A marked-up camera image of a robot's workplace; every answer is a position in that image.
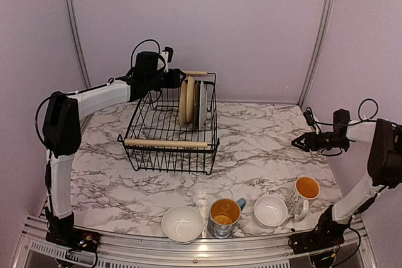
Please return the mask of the cream bird pattern plate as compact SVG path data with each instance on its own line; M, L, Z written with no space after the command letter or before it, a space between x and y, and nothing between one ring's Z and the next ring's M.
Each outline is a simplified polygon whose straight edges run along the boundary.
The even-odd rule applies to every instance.
M180 87L179 123L183 127L187 123L187 83L182 82Z

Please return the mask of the pale yellow round plate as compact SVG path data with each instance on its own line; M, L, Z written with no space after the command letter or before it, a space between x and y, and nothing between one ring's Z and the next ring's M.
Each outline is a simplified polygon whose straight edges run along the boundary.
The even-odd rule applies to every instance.
M188 77L187 81L187 98L186 98L186 121L193 121L194 101L195 99L195 80L192 76Z

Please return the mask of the grey reindeer plate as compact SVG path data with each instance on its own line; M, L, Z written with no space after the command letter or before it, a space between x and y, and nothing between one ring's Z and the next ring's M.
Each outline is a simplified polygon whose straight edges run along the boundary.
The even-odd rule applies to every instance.
M201 81L195 82L195 97L194 97L194 107L193 107L193 130L199 129L199 119L200 119L200 90Z

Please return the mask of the red and teal plate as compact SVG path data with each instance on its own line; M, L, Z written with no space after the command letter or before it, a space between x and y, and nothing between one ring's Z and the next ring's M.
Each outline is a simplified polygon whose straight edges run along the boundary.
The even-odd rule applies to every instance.
M202 128L207 118L207 87L204 81L200 83L200 103L198 125Z

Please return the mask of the black wire dish rack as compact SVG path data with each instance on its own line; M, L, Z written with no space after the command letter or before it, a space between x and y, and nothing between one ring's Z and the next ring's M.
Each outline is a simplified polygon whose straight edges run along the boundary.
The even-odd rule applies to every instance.
M207 87L207 118L193 130L193 121L179 123L180 88L150 92L138 101L125 134L118 137L134 170L210 175L220 144L216 74L189 72Z

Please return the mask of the large white bowl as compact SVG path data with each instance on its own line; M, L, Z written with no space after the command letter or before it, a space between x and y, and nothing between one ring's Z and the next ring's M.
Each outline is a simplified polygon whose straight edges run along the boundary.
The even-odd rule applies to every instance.
M170 240L190 244L202 234L204 218L190 206L174 206L163 215L161 227Z

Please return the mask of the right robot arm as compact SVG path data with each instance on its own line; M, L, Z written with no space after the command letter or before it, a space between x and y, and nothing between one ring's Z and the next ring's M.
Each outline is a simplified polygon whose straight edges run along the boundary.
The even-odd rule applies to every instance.
M324 248L329 242L342 242L352 218L367 210L383 190L401 184L401 125L373 117L353 121L348 110L339 109L333 113L332 130L322 132L318 128L321 123L315 120L311 109L307 109L304 116L315 130L292 140L292 146L302 151L324 153L339 149L346 152L353 142L367 146L368 158L354 161L360 167L361 179L321 214L312 231L291 238L296 247L305 240Z

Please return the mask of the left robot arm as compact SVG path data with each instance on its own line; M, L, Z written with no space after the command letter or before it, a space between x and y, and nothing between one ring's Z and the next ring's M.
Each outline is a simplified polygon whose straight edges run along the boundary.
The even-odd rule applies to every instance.
M74 155L82 142L80 121L110 106L142 99L150 91L178 88L185 74L170 70L173 49L162 52L142 51L136 55L133 67L124 76L78 92L54 92L45 99L48 105L42 132L38 135L48 157L45 186L49 205L46 218L50 233L66 246L79 241L79 231L73 227L70 200L70 180Z

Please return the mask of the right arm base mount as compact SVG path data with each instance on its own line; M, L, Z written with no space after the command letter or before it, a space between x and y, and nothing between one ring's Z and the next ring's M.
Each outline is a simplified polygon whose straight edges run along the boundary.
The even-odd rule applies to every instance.
M293 253L303 254L315 252L330 247L341 245L345 242L342 234L320 233L317 230L310 232L294 233L289 237L288 245Z

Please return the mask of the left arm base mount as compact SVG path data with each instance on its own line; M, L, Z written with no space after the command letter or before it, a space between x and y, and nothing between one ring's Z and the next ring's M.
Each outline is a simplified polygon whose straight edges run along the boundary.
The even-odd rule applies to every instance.
M62 234L49 231L46 234L46 241L72 250L95 253L97 252L100 237L100 233L73 228L71 231Z

